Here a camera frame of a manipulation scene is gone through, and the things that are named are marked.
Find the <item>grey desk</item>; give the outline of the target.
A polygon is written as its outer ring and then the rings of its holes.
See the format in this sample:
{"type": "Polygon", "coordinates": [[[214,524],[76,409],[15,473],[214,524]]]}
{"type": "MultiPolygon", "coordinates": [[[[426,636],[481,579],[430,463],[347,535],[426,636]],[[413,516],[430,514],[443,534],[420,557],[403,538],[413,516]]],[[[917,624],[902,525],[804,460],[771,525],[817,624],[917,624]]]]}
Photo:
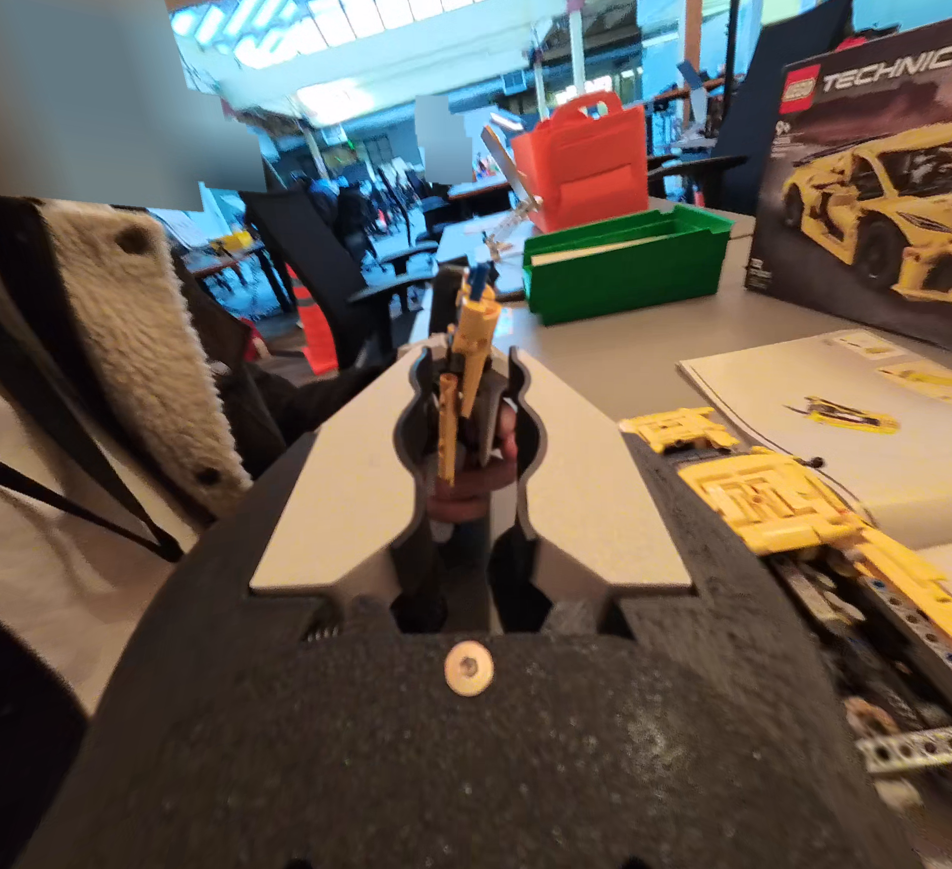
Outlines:
{"type": "MultiPolygon", "coordinates": [[[[787,342],[833,331],[865,329],[849,320],[777,301],[744,288],[755,218],[712,210],[732,221],[731,239],[715,295],[546,328],[524,303],[501,316],[496,347],[525,349],[608,417],[704,403],[678,371],[681,361],[787,342]]],[[[502,218],[446,229],[437,258],[482,256],[483,225],[502,218]]],[[[915,827],[914,848],[925,867],[950,867],[950,797],[921,785],[924,809],[907,813],[915,827]]]]}

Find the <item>dark office chair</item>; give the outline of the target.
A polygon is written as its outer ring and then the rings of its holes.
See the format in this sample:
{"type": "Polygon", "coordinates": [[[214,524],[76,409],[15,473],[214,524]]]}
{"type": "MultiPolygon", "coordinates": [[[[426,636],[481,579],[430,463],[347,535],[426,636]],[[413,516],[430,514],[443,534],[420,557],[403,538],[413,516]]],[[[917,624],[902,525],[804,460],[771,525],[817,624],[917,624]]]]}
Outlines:
{"type": "Polygon", "coordinates": [[[802,63],[830,54],[851,27],[854,0],[826,0],[763,28],[739,88],[731,95],[711,154],[649,171],[649,196],[664,198],[663,181],[681,177],[701,190],[710,209],[754,216],[776,135],[787,79],[802,63]]]}

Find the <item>yellow brick panel assembly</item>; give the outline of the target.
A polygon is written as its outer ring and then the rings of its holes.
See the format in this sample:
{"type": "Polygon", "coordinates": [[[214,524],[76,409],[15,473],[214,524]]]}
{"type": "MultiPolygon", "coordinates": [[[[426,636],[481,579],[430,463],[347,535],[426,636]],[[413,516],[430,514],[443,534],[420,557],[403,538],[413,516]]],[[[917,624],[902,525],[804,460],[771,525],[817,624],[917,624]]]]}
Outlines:
{"type": "Polygon", "coordinates": [[[502,312],[490,282],[496,273],[492,262],[480,263],[469,268],[460,283],[456,318],[447,330],[446,366],[440,375],[440,419],[446,423],[468,419],[472,413],[502,312]]]}

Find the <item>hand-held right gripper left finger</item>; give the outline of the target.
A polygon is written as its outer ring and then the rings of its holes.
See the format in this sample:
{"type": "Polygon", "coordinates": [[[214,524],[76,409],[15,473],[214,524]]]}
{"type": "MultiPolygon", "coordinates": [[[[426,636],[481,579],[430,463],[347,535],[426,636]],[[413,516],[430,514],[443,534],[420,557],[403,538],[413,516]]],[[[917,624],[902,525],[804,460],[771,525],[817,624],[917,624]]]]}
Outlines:
{"type": "Polygon", "coordinates": [[[250,592],[333,600],[424,594],[432,540],[423,482],[397,437],[420,403],[414,370],[424,360],[423,352],[396,361],[320,427],[250,592]]]}

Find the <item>person's left hand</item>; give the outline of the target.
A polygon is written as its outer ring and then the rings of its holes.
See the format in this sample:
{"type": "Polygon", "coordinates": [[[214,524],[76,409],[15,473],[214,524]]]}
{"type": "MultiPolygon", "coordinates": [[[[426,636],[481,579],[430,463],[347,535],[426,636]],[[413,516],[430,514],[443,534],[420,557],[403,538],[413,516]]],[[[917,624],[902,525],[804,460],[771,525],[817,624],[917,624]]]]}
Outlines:
{"type": "Polygon", "coordinates": [[[502,399],[499,404],[494,449],[485,465],[476,463],[456,472],[452,483],[436,477],[428,489],[426,513],[430,522],[459,525],[477,521],[490,511],[492,495],[518,476],[517,414],[502,399]]]}

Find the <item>yellow toy brick car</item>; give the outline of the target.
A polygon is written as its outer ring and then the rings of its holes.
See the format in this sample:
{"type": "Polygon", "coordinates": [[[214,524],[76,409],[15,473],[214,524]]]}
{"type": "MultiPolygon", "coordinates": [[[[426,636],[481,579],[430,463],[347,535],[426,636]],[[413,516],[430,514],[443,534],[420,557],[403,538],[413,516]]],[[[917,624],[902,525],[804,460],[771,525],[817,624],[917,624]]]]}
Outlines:
{"type": "Polygon", "coordinates": [[[874,527],[820,476],[823,461],[747,445],[711,407],[624,419],[761,560],[824,660],[882,795],[950,794],[950,566],[874,527]]]}

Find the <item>wood lamp with white joints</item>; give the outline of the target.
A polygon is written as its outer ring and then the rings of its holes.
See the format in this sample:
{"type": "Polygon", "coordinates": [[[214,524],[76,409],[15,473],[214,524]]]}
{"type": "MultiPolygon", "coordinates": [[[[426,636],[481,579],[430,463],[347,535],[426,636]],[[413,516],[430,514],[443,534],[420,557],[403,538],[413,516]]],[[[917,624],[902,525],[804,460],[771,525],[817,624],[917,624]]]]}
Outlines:
{"type": "Polygon", "coordinates": [[[517,198],[515,208],[508,209],[504,213],[503,219],[496,223],[489,232],[482,235],[482,242],[487,248],[490,260],[497,263],[502,260],[503,253],[513,247],[512,242],[508,240],[509,235],[521,223],[532,220],[541,211],[542,201],[533,193],[529,180],[517,169],[515,162],[491,125],[486,125],[483,128],[482,141],[517,198]]]}

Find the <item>open instruction booklet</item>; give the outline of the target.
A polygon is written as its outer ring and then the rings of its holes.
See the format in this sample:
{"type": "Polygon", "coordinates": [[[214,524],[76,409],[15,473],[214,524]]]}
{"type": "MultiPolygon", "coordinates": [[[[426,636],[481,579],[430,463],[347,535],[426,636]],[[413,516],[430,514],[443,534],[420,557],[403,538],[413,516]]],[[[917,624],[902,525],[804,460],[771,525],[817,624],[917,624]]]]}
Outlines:
{"type": "Polygon", "coordinates": [[[950,547],[949,367],[865,329],[678,366],[753,444],[821,460],[821,477],[890,538],[950,547]]]}

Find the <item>orange traffic cone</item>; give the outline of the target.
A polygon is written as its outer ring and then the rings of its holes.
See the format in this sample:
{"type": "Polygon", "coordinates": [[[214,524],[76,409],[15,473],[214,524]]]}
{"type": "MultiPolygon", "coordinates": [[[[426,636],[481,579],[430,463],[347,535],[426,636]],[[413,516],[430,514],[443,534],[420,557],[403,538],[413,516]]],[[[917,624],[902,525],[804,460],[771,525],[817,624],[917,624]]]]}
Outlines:
{"type": "Polygon", "coordinates": [[[303,330],[303,355],[317,377],[328,376],[339,368],[335,341],[326,315],[296,271],[287,266],[293,299],[303,330]]]}

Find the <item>toy car picture box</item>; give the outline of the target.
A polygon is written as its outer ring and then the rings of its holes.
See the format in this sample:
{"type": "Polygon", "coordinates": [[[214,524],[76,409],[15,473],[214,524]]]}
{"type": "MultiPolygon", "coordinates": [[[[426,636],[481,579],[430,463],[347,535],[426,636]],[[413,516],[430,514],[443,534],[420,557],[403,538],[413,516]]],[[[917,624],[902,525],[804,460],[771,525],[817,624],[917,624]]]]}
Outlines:
{"type": "Polygon", "coordinates": [[[949,350],[951,21],[802,63],[779,112],[745,288],[949,350]]]}

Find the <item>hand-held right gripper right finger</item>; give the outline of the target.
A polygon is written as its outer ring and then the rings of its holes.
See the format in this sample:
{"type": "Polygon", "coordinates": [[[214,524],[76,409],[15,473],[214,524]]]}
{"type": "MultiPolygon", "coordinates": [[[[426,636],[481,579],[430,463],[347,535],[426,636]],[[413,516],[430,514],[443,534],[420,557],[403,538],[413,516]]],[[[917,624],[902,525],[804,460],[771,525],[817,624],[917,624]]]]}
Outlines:
{"type": "Polygon", "coordinates": [[[618,423],[519,348],[510,382],[523,423],[516,524],[531,585],[549,600],[691,591],[618,423]]]}

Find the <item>red plastic container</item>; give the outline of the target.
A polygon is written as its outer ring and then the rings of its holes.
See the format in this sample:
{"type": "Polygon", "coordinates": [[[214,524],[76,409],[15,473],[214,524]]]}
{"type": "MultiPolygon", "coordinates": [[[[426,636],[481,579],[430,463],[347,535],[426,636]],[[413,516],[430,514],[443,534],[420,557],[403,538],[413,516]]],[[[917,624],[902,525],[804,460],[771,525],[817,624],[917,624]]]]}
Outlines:
{"type": "Polygon", "coordinates": [[[540,205],[530,211],[530,219],[541,233],[649,209],[645,108],[624,108],[612,90],[559,106],[515,136],[511,149],[528,192],[540,205]]]}

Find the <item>green plastic bin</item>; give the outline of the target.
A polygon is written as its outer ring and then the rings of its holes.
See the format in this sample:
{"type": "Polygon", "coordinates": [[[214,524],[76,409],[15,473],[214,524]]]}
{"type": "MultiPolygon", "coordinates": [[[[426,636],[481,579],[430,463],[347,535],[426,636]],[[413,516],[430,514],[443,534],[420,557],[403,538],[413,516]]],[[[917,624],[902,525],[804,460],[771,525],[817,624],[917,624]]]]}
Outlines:
{"type": "Polygon", "coordinates": [[[527,239],[526,301],[547,327],[718,292],[733,223],[685,205],[527,239]]]}

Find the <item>black stand pole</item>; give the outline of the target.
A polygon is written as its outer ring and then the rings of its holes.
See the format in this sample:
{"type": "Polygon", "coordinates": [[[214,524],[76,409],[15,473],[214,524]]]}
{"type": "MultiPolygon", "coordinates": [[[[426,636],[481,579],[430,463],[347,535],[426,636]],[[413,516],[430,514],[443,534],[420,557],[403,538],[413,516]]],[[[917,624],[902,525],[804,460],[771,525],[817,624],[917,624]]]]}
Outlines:
{"type": "Polygon", "coordinates": [[[727,114],[730,110],[735,86],[736,75],[736,56],[737,56],[737,37],[739,30],[739,15],[742,0],[730,0],[728,10],[728,22],[726,30],[726,48],[723,72],[723,113],[727,114]]]}

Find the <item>person's white shirt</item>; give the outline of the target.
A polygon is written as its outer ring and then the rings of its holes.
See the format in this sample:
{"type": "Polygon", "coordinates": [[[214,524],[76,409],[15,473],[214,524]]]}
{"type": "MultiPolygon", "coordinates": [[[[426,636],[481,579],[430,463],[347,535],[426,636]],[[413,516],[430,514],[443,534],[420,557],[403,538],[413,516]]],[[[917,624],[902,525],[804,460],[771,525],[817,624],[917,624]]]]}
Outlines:
{"type": "MultiPolygon", "coordinates": [[[[149,531],[2,391],[1,459],[89,512],[149,531]]],[[[95,712],[173,564],[94,523],[2,489],[1,619],[95,712]]]]}

